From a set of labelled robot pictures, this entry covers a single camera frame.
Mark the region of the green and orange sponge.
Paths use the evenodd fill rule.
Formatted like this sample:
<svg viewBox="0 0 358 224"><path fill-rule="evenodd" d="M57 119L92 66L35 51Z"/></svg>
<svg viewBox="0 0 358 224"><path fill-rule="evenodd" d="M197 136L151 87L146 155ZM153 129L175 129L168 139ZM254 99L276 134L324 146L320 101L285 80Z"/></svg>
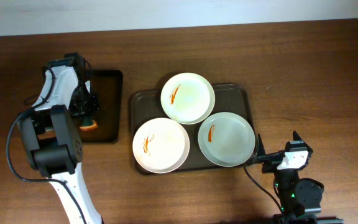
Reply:
<svg viewBox="0 0 358 224"><path fill-rule="evenodd" d="M90 116L85 116L80 125L81 131L92 131L98 128L97 122Z"/></svg>

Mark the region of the pale green plate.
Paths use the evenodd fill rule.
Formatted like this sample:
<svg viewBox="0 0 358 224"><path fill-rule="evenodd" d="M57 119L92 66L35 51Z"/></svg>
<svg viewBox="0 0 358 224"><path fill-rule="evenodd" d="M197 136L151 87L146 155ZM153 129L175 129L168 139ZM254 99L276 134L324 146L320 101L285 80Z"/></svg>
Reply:
<svg viewBox="0 0 358 224"><path fill-rule="evenodd" d="M235 113L220 112L202 122L198 145L205 158L213 164L235 167L252 157L256 137L245 118Z"/></svg>

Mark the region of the white plate top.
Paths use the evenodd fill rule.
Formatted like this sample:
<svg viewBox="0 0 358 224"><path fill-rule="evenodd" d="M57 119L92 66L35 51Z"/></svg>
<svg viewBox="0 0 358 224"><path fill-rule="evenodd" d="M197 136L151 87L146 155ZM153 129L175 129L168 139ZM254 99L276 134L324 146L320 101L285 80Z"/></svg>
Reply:
<svg viewBox="0 0 358 224"><path fill-rule="evenodd" d="M207 79L196 73L179 73L163 86L160 102L165 114L180 124L196 124L212 112L216 97Z"/></svg>

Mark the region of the white plate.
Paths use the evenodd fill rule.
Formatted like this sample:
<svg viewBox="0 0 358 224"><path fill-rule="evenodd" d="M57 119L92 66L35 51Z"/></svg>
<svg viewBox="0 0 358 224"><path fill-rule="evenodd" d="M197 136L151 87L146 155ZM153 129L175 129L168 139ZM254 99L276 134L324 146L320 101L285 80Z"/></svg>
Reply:
<svg viewBox="0 0 358 224"><path fill-rule="evenodd" d="M135 132L132 152L143 169L154 174L166 174L186 161L190 153L190 138L178 122L154 118Z"/></svg>
<svg viewBox="0 0 358 224"><path fill-rule="evenodd" d="M165 114L180 124L196 124L212 112L216 97L207 79L196 73L179 73L163 86L160 102Z"/></svg>

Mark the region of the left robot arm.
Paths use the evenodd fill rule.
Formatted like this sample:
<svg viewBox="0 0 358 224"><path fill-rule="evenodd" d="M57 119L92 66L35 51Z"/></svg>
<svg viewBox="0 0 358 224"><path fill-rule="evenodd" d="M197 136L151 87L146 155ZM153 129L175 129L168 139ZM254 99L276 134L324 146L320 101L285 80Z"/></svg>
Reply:
<svg viewBox="0 0 358 224"><path fill-rule="evenodd" d="M80 131L98 127L92 119L99 101L91 90L91 65L80 54L68 53L49 61L42 76L44 85L36 102L13 123L27 161L40 172L39 182L54 188L70 223L102 223L82 173Z"/></svg>

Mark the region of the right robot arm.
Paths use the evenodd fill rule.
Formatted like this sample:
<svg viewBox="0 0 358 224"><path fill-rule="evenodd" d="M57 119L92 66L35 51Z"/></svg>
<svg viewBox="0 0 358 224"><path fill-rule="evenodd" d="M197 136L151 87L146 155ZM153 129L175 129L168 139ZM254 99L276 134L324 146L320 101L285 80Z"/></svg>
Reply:
<svg viewBox="0 0 358 224"><path fill-rule="evenodd" d="M312 148L294 131L285 148L267 154L262 138L257 137L257 153L248 165L262 164L262 173L274 175L273 190L280 213L269 223L344 223L336 217L318 218L321 213L324 185L311 178L300 178L313 154Z"/></svg>

